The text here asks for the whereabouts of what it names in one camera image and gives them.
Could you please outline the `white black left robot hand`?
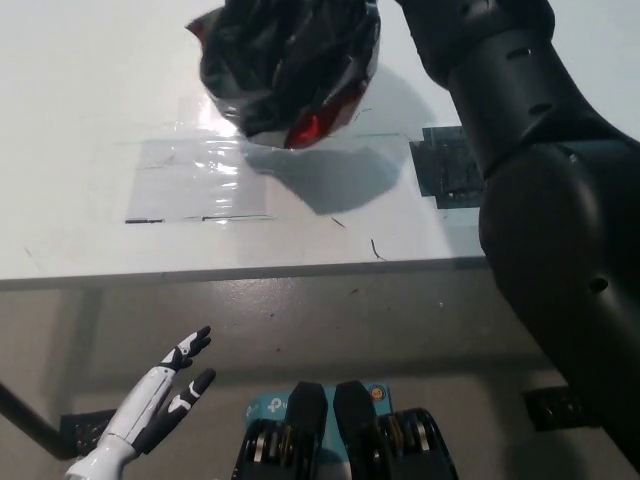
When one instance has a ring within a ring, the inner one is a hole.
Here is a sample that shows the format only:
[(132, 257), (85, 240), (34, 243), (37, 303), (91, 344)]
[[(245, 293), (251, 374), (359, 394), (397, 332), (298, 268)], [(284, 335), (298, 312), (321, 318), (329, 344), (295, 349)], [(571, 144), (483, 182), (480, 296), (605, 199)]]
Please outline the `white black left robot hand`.
[(104, 430), (104, 439), (117, 438), (140, 454), (150, 453), (185, 418), (216, 377), (207, 368), (174, 397), (169, 393), (175, 375), (211, 343), (206, 326), (174, 346), (135, 385)]

